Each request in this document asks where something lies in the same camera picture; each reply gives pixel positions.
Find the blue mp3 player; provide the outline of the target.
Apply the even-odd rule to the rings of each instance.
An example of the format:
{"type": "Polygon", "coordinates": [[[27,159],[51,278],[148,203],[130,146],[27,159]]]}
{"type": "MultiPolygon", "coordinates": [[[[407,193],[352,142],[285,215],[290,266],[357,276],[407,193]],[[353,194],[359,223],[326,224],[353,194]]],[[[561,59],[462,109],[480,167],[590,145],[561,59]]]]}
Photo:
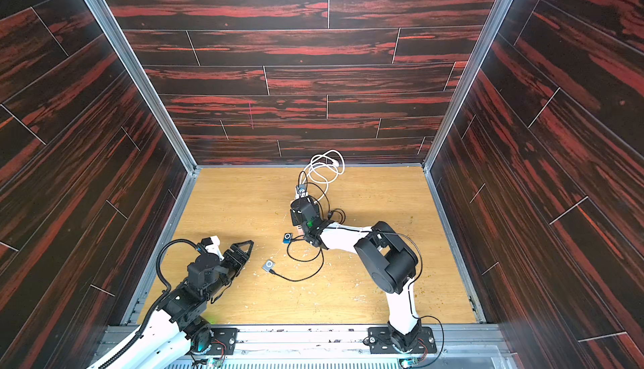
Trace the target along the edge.
{"type": "Polygon", "coordinates": [[[284,243],[284,244],[290,244],[290,243],[291,243],[291,241],[292,241],[292,239],[293,239],[293,235],[292,235],[291,233],[288,233],[288,232],[287,232],[287,233],[285,233],[285,234],[283,235],[283,243],[284,243]]]}

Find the grey small mp3 player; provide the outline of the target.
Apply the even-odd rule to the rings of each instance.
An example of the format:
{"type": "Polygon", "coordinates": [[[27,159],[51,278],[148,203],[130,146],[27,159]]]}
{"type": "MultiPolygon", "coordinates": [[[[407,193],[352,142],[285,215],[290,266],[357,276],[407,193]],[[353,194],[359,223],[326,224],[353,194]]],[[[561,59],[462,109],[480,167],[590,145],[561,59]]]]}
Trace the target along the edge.
{"type": "Polygon", "coordinates": [[[267,260],[263,265],[263,270],[267,273],[273,273],[274,262],[272,260],[267,260]]]}

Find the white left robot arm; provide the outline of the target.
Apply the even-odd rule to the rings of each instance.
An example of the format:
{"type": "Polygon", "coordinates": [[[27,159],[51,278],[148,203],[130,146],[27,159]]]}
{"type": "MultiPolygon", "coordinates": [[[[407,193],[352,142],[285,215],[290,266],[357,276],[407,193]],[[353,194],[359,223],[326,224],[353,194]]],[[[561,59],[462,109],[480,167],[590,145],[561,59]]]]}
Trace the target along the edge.
{"type": "Polygon", "coordinates": [[[214,341],[211,325],[201,315],[230,287],[250,259],[254,242],[233,243],[219,249],[217,236],[199,243],[178,239],[164,245],[155,260],[156,275],[165,286],[141,325],[91,365],[92,368],[163,368],[185,354],[202,354],[214,341]],[[172,286],[161,270],[162,258],[175,244],[197,251],[186,278],[172,286]]]}

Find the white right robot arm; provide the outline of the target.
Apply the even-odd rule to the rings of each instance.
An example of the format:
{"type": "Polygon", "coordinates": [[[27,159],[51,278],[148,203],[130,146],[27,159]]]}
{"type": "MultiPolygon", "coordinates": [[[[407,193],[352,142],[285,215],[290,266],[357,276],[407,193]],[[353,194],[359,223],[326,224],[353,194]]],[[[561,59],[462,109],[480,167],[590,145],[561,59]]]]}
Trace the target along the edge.
{"type": "Polygon", "coordinates": [[[324,219],[310,196],[292,201],[290,214],[304,240],[314,247],[357,255],[373,282],[387,296],[391,343],[401,352],[412,350],[422,328],[412,299],[419,257],[389,224],[353,227],[324,219]]]}

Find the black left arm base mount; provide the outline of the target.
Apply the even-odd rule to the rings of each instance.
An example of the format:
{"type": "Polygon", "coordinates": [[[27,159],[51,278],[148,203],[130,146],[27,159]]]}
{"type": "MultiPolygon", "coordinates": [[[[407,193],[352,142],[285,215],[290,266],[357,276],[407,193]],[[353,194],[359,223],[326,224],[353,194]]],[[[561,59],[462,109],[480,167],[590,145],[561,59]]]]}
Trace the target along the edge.
{"type": "Polygon", "coordinates": [[[189,354],[227,357],[235,351],[239,329],[212,325],[198,318],[184,329],[184,333],[185,338],[190,341],[189,354]]]}

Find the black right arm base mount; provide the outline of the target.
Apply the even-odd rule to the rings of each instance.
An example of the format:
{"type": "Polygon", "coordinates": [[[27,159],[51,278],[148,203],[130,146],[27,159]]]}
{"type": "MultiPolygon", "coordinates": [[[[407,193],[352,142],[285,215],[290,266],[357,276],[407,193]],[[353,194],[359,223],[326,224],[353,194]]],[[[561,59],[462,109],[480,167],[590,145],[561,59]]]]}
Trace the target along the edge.
{"type": "Polygon", "coordinates": [[[367,329],[362,340],[372,354],[435,354],[438,352],[434,333],[429,327],[417,326],[403,335],[390,325],[367,329]]]}

